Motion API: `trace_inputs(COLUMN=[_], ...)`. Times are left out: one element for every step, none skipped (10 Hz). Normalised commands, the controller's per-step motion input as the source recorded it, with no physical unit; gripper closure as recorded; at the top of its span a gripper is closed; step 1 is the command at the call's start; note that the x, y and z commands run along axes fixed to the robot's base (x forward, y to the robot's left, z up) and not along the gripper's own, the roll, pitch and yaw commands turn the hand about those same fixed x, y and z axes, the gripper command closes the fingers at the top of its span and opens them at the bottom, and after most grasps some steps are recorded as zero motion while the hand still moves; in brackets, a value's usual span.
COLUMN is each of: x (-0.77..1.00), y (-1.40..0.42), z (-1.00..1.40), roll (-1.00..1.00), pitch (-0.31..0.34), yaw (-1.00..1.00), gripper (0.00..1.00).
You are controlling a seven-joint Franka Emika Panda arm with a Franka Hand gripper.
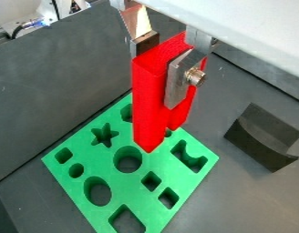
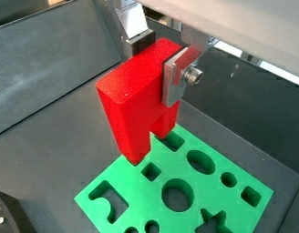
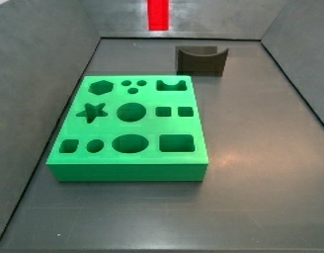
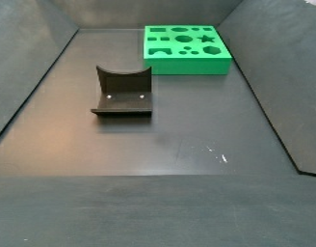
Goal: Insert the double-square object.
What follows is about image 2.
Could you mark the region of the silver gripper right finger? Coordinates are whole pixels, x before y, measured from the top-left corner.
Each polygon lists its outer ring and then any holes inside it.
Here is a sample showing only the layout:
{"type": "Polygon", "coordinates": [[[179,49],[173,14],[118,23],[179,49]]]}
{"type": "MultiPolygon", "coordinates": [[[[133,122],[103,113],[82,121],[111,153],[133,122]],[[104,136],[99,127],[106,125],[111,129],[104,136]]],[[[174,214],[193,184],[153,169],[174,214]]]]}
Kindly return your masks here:
{"type": "Polygon", "coordinates": [[[182,98],[187,85],[195,86],[203,72],[197,68],[201,56],[207,52],[218,40],[198,31],[191,26],[185,26],[182,40],[189,44],[163,65],[163,97],[162,103],[171,107],[182,98]]]}

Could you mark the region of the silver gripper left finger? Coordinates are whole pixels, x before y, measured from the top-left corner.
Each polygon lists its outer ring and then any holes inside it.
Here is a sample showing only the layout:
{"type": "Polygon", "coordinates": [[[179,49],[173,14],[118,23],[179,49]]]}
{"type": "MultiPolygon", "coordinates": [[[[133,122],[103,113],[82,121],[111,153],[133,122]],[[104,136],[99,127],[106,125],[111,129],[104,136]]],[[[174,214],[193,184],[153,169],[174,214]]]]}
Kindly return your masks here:
{"type": "Polygon", "coordinates": [[[135,0],[115,0],[116,16],[122,29],[122,43],[127,57],[137,56],[157,41],[149,28],[143,6],[135,0]]]}

